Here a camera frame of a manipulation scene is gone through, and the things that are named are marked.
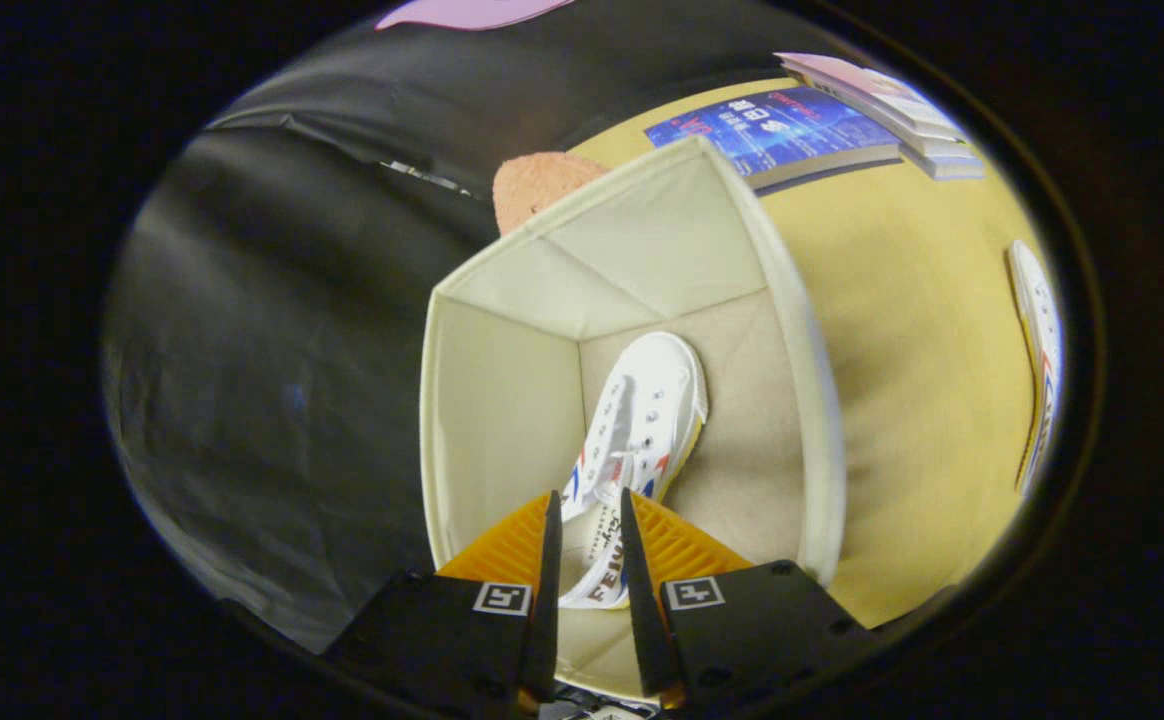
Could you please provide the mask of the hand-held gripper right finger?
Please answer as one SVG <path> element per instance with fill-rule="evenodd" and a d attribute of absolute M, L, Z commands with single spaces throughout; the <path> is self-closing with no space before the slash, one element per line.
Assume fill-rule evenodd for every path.
<path fill-rule="evenodd" d="M 643 693 L 666 714 L 768 714 L 882 647 L 797 562 L 751 562 L 624 491 L 629 616 Z"/>

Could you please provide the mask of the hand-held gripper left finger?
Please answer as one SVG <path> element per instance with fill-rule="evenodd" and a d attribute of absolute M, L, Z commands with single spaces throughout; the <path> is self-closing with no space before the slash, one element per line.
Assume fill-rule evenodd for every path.
<path fill-rule="evenodd" d="M 322 664 L 405 717 L 533 717 L 553 696 L 560 559 L 551 491 L 434 573 L 393 573 Z"/>

